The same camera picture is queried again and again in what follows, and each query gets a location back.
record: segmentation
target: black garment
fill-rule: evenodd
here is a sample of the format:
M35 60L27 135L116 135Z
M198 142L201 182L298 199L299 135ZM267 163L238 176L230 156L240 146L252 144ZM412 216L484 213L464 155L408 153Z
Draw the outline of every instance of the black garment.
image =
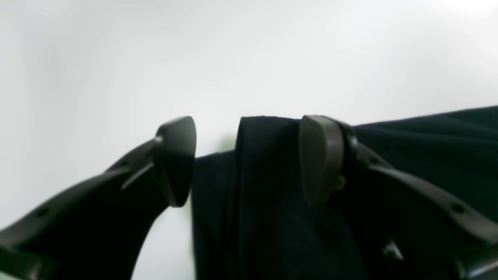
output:
M395 168L498 221L498 107L354 127ZM242 118L234 151L196 161L197 279L367 279L335 205L308 208L299 120Z

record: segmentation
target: dark green fabric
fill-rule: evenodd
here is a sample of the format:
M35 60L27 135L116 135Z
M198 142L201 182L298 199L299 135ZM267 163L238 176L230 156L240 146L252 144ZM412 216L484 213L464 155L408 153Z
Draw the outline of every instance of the dark green fabric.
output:
M498 106L356 126L361 143L498 222Z
M395 168L498 222L498 106L354 130ZM298 131L299 120L242 118L234 151L196 160L197 279L367 278L338 209L304 205Z

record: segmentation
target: white wall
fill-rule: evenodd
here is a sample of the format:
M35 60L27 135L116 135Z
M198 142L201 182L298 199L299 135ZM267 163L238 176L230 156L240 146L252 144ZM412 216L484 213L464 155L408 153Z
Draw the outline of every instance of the white wall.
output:
M241 116L352 125L498 104L495 0L1 0L0 227L102 172L160 124L197 155ZM188 209L134 279L193 279Z

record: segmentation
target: white background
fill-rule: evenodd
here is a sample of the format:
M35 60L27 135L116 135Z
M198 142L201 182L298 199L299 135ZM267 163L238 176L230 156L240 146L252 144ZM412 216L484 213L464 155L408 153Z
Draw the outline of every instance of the white background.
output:
M197 155L241 116L352 125L498 105L496 0L0 0L0 227L173 118ZM194 278L188 207L133 279Z

